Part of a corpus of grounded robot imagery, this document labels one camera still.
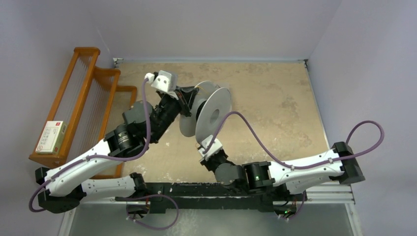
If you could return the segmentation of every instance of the white box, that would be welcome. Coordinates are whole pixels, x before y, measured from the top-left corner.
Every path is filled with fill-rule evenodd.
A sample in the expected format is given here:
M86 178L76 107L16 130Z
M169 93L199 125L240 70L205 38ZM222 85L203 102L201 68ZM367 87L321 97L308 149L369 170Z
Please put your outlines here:
M64 140L66 126L64 121L47 121L38 146L36 147L36 153L58 153Z

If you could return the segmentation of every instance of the gray wall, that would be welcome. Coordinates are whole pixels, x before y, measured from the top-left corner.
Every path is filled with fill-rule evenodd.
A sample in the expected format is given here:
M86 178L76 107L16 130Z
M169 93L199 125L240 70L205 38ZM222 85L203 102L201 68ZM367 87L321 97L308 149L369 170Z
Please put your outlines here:
M306 59L341 0L95 0L103 38L119 58Z
M365 235L416 235L417 1L343 0L310 57L311 81L330 142L364 119L386 131L382 146L358 158L354 184ZM363 127L356 151L378 138Z
M28 156L74 47L97 46L112 58L81 1L3 0L0 7L0 229L2 235L55 236L62 215L31 213L40 165Z

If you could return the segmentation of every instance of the floor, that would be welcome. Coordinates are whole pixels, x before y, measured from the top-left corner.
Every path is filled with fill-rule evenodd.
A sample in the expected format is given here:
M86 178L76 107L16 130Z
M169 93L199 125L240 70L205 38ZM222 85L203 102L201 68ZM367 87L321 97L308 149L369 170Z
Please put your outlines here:
M138 63L120 65L119 84L140 88L147 72L168 70L179 75L179 86L209 80L227 83L232 110L241 112L265 146L280 160L311 156L325 151L327 141L303 63ZM149 85L147 100L155 106L159 97ZM129 94L117 93L109 129L123 119ZM235 164L271 160L253 138L245 123L231 116L218 136L229 160ZM142 173L147 182L214 182L199 163L194 137L179 131L179 119L158 144L138 160L124 164L122 176Z

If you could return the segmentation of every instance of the purple cable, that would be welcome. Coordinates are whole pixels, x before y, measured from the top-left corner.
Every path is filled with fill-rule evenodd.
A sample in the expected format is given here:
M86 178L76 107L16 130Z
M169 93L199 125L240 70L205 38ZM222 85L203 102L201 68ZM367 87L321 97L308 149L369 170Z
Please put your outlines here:
M136 156L133 157L129 157L129 158L120 158L120 157L112 157L112 156L105 156L105 155L92 155L86 158L87 161L93 159L93 158L103 158L103 159L109 159L109 160L114 160L114 161L132 161L132 160L136 160L138 158L140 158L141 156L143 156L145 154L145 152L148 150L149 147L149 142L150 142L150 119L149 119L149 111L148 111L148 107L147 107L147 103L146 103L146 96L145 96L145 84L149 79L146 78L143 82L142 82L142 100L143 100L143 106L144 106L144 112L145 112L145 121L146 121L146 142L145 142L145 146L143 148L143 150L137 154ZM55 179L58 176L60 176L62 173L64 173L65 171L67 171L68 169L80 164L84 162L84 160L78 160L74 163L71 163L70 165L62 168L60 171L58 171L55 175L51 176L51 179ZM45 209L34 209L33 208L33 201L36 197L36 195L42 190L42 188L44 188L45 186L47 186L49 183L51 182L51 180L47 180L45 181L43 184L41 184L38 189L32 194L32 196L30 197L29 200L29 210L32 212L42 212Z
M148 196L144 196L144 197L140 197L140 198L120 198L120 199L121 200L124 200L124 201L139 201L139 200L144 200L144 199L147 199L147 198L156 198L156 197L166 198L166 199L170 200L174 204L175 209L177 210L177 214L175 216L174 221L171 224L169 224L169 225L167 225L165 227L154 227L154 226L147 225L147 224L145 224L143 222L140 222L140 221L135 220L132 217L130 217L127 208L126 208L126 214L127 214L127 217L128 217L129 220L135 222L136 224L142 225L142 226L144 226L144 227L146 227L148 229L151 229L151 230L166 230L166 229L172 227L177 222L178 217L179 217L179 207L178 207L177 203L174 201L174 199L170 198L167 195L163 195L163 194L153 194L153 195L148 195Z
M262 147L262 149L264 149L264 151L274 160L274 161L276 161L276 162L278 162L279 164L281 164L282 166L285 166L285 167L287 167L287 168L292 168L292 166L291 165L288 165L288 164L285 164L284 162L282 162L282 161L280 161L280 160L278 160L278 158L276 158L266 147L265 147L265 145L262 143L262 141L258 138L258 136L256 135L256 133L255 133L255 131L253 130L253 128L250 126L250 124L249 124L249 122L246 120L246 118L241 114L241 113L239 113L239 112L236 112L236 111L232 111L232 112L229 112L229 113L227 113L225 116L224 116L224 118L221 120L221 122L220 122L220 124L219 124L219 126L217 127L217 129L216 129L216 131L214 132L214 134L213 134L213 138L211 139L211 141L210 141L210 143L209 143L209 145L207 146L207 148L206 148L206 150L205 151L203 151L203 154L205 154L205 153L207 153L207 151L210 149L210 147L213 145L213 142L214 142L214 140L216 139L216 137L217 137L217 135L219 134L219 132L220 132L220 130L221 130L221 128L223 127L223 124L224 124L224 122L226 121L226 119L229 117L229 116L231 116L231 115L233 115L233 114L236 114L236 115L238 115L238 116L240 116L240 118L242 118L242 120L246 123L246 125L247 125L247 127L249 128L249 130L250 130L250 132L252 133L252 135L255 137L255 139L256 139L256 141L258 141L258 143L259 143L259 145ZM366 124L366 123L371 123L371 124L374 124L374 125L376 125L377 127L378 127L378 129L379 129L379 131L380 131L380 138L379 138L379 140L378 140L378 142L376 143L376 144L374 144L372 147L370 147L370 148L368 148L367 150L365 150L365 151L361 151L361 152L358 152L358 153L356 153L356 154L353 154L353 155L349 155L349 156L343 156L343 157L338 157L338 158L335 158L335 159L333 159L333 161L341 161L341 160L346 160L346 159L352 159L352 158L355 158L355 157L358 157L358 156L362 156L362 155L365 155L365 154L367 154L367 153L369 153L369 152L371 152L371 151L373 151L374 149L376 149L379 145L381 145L381 143L382 143L382 141L384 140L384 137L385 137L385 132L384 132L384 130L382 129L382 126L380 125L380 124L378 124L378 123L376 123L375 121L372 121L372 120L365 120L365 121L362 121L361 123L359 123L359 124L357 124L352 130L351 130L351 132L349 133L349 135L348 135L348 138L347 138L347 140L346 140L346 144L348 144L348 142L349 142L349 140L350 140L350 138L351 138L351 136L353 135L353 133L355 132L355 130L359 127L359 126L361 126L361 125L363 125L363 124ZM294 166L294 169L296 169L296 170L306 170L306 169L310 169L310 168L314 168L314 167L317 167L317 166L321 166L321 165L323 165L323 164L327 164L327 163L329 163L330 161L329 160L326 160L326 161L322 161L322 162L318 162L318 163L315 163L315 164L312 164L312 165L308 165L308 166Z

